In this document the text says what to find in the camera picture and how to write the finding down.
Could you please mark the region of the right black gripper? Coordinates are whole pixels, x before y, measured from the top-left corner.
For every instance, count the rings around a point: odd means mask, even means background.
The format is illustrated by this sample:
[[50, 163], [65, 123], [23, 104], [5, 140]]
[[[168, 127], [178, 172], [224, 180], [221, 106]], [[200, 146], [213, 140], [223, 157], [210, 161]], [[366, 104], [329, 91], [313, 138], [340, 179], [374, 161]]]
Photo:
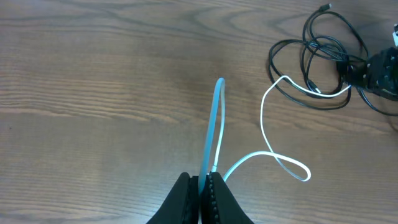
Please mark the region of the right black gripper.
[[347, 84], [397, 101], [397, 48], [382, 50], [358, 66], [338, 62], [337, 71]]

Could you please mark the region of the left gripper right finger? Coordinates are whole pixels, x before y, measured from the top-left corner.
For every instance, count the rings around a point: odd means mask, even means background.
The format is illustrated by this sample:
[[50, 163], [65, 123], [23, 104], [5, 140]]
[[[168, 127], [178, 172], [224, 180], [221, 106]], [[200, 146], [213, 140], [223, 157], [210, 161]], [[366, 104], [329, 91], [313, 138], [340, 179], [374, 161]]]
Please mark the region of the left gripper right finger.
[[231, 193], [222, 176], [211, 172], [206, 176], [201, 193], [202, 224], [253, 224]]

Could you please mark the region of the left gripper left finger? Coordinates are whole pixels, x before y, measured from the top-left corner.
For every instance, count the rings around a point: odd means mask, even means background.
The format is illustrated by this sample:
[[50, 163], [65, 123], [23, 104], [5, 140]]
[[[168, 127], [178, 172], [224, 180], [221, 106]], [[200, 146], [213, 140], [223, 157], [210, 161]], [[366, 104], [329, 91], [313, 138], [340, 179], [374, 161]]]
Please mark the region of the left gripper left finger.
[[147, 224], [197, 224], [198, 213], [198, 176], [182, 172]]

